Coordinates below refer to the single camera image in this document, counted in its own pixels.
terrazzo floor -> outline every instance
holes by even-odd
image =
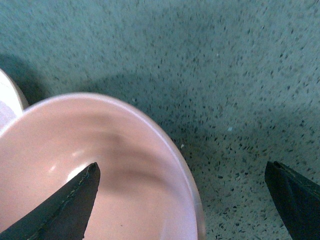
[[[185,157],[208,240],[290,240],[267,161],[320,181],[319,0],[2,0],[0,68],[34,104],[98,92]]]

speckled floor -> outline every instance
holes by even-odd
[[[320,180],[319,0],[3,0],[0,68],[31,104],[90,91],[181,149],[209,240],[289,240],[268,160]]]

